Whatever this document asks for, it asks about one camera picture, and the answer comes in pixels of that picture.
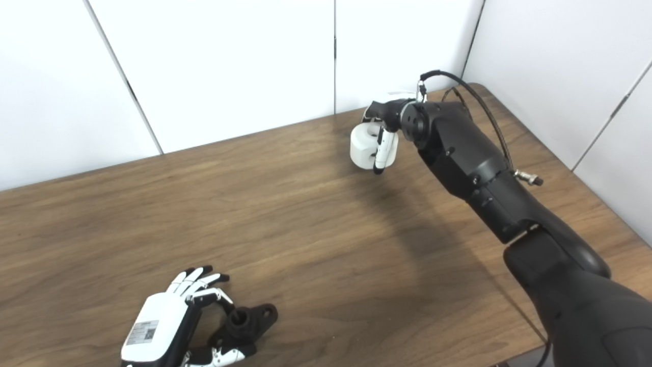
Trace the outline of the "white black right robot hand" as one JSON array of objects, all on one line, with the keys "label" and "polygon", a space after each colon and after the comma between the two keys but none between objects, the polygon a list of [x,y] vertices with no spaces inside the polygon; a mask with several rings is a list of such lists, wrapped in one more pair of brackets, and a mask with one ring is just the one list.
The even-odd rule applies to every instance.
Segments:
[{"label": "white black right robot hand", "polygon": [[377,135],[377,151],[374,155],[373,173],[380,175],[389,165],[391,153],[396,151],[394,142],[397,133],[401,131],[401,119],[408,104],[424,101],[420,91],[397,92],[386,94],[380,101],[373,100],[366,108],[363,122],[373,122],[379,125]]}]

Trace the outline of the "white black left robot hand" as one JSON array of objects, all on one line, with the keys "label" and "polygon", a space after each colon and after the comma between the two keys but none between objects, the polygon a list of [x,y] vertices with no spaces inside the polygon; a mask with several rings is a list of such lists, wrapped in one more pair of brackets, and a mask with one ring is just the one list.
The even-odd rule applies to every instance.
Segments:
[{"label": "white black left robot hand", "polygon": [[212,266],[186,269],[166,290],[145,300],[121,348],[121,366],[227,366],[256,354],[254,343],[236,342],[230,336],[189,348],[205,307],[216,304],[228,316],[236,310],[233,300],[214,286],[230,276],[212,270]]}]

